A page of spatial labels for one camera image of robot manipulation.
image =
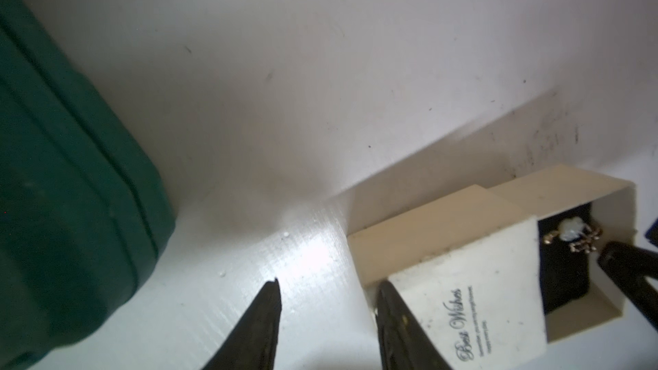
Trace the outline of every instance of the black velvet insert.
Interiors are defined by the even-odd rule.
[[[590,224],[592,204],[587,203],[550,218],[539,220],[539,284],[544,301],[544,313],[581,298],[589,290],[588,256],[584,252],[572,253],[569,243],[556,237],[544,244],[544,234],[557,230],[564,219],[580,217]]]

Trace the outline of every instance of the green plastic case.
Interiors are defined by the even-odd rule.
[[[0,0],[0,369],[93,333],[173,230],[148,157],[21,0]]]

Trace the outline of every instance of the dark stain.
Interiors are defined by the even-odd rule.
[[[539,127],[544,130],[549,130],[551,126],[559,122],[564,118],[564,110],[561,108],[554,108],[547,111],[546,114],[541,118],[539,122]]]
[[[512,178],[516,178],[516,169],[515,169],[515,168],[508,168],[507,166],[505,166],[505,167],[503,168],[503,170],[504,170],[506,173],[509,173],[509,175],[510,175]]]
[[[557,135],[553,135],[552,137],[549,135],[546,135],[546,144],[541,144],[539,148],[541,148],[542,152],[552,152],[553,149],[555,148],[555,144],[559,144],[559,141],[557,140]]]
[[[534,156],[532,150],[529,147],[526,147],[526,155],[528,156],[528,164],[534,166]]]

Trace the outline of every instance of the open box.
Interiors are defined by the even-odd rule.
[[[462,344],[450,338],[447,327],[428,323],[445,313],[445,303],[452,306],[451,291],[466,294],[466,288],[475,288],[480,319],[473,314],[479,324],[470,335],[473,351],[478,351],[475,338],[478,343],[484,338],[482,324],[493,328],[490,323],[498,321],[490,337],[499,342],[496,354],[489,346],[489,357],[480,346],[480,361],[451,361],[451,354],[446,359],[456,369],[505,369],[542,354],[547,342],[622,315],[624,297],[596,264],[595,252],[589,255],[589,292],[544,316],[537,221],[588,203],[604,231],[599,249],[610,240],[632,243],[634,185],[564,165],[490,189],[465,188],[352,234],[348,243],[366,293],[389,279],[444,357],[447,349]],[[489,319],[478,322],[484,316]]]
[[[534,214],[538,220],[592,203],[592,219],[604,232],[597,241],[597,248],[602,249],[612,240],[633,244],[636,192],[632,182],[558,165],[516,178],[489,191]],[[549,342],[601,325],[623,314],[624,295],[596,264],[598,253],[589,256],[592,284],[589,292],[546,316]]]

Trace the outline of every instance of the earring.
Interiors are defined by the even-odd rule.
[[[596,250],[594,242],[601,238],[601,234],[603,231],[600,227],[597,226],[593,229],[576,216],[562,220],[557,226],[557,230],[545,234],[544,244],[550,244],[554,238],[559,237],[563,242],[570,242],[569,249],[572,253],[584,251],[585,254],[588,254]]]

